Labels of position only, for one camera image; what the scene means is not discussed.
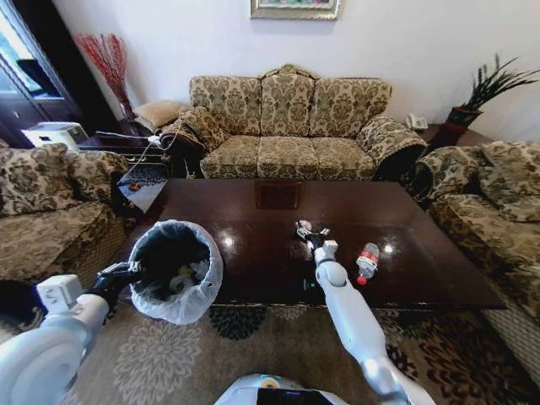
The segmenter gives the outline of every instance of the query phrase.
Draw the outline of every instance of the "white plastic bag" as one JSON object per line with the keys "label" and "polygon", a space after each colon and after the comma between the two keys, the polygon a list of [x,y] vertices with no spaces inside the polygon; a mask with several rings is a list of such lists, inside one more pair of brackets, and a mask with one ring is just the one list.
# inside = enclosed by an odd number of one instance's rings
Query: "white plastic bag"
{"label": "white plastic bag", "polygon": [[168,300],[152,298],[145,291],[140,293],[131,286],[132,302],[138,311],[156,319],[164,319],[176,325],[187,325],[197,321],[216,299],[223,280],[223,259],[212,236],[200,225],[192,222],[170,219],[156,223],[137,241],[129,256],[129,262],[138,259],[138,252],[151,238],[165,237],[178,239],[181,234],[191,230],[198,242],[209,250],[209,266],[204,279],[198,285],[192,285],[181,293],[172,295]]}

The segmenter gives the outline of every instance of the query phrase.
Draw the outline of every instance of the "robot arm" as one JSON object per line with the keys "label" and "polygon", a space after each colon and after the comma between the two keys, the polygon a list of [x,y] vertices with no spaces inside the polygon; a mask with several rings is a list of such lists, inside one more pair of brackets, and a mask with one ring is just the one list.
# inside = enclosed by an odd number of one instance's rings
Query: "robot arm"
{"label": "robot arm", "polygon": [[381,325],[362,294],[348,281],[345,268],[336,262],[338,244],[335,240],[324,241],[329,231],[312,234],[302,225],[297,224],[297,233],[314,250],[316,279],[324,291],[337,334],[362,367],[365,379],[384,402],[435,404],[424,388],[409,380],[388,359]]}
{"label": "robot arm", "polygon": [[38,284],[48,309],[40,327],[0,346],[0,398],[6,405],[55,405],[75,382],[97,333],[123,287],[138,280],[123,263],[98,274],[91,294],[77,276],[53,276]]}

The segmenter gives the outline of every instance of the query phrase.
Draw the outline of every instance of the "bottle label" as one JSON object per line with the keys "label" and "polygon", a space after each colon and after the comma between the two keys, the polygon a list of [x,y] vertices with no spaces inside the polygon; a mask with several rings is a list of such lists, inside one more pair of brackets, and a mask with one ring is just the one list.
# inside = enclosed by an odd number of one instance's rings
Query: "bottle label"
{"label": "bottle label", "polygon": [[372,264],[373,266],[377,266],[377,263],[379,262],[379,257],[375,256],[373,253],[370,253],[368,251],[362,251],[360,253],[360,259],[368,262],[369,264]]}

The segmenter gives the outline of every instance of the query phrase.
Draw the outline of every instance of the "carpet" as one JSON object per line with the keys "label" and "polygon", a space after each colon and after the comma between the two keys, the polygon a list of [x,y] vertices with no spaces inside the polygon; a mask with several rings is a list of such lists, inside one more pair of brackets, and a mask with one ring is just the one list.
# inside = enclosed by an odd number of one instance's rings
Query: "carpet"
{"label": "carpet", "polygon": [[[376,316],[391,359],[436,403],[538,403],[538,389],[479,314]],[[177,327],[124,303],[62,404],[212,404],[252,373],[287,376],[350,404],[378,403],[325,309],[215,306],[197,323]]]}

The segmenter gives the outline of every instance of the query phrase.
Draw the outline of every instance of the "dark wooden coffee table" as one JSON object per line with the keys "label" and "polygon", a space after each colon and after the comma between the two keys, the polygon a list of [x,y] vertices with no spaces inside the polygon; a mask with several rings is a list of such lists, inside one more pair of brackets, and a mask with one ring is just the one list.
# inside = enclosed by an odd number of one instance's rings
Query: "dark wooden coffee table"
{"label": "dark wooden coffee table", "polygon": [[216,304],[324,305],[310,250],[294,233],[294,222],[307,219],[331,229],[337,259],[351,280],[365,243],[381,248],[374,278],[364,287],[353,281],[371,307],[504,308],[479,271],[398,184],[303,181],[296,209],[257,207],[294,205],[294,188],[291,182],[169,180],[115,260],[125,260],[157,220],[192,221],[210,232],[224,259]]}

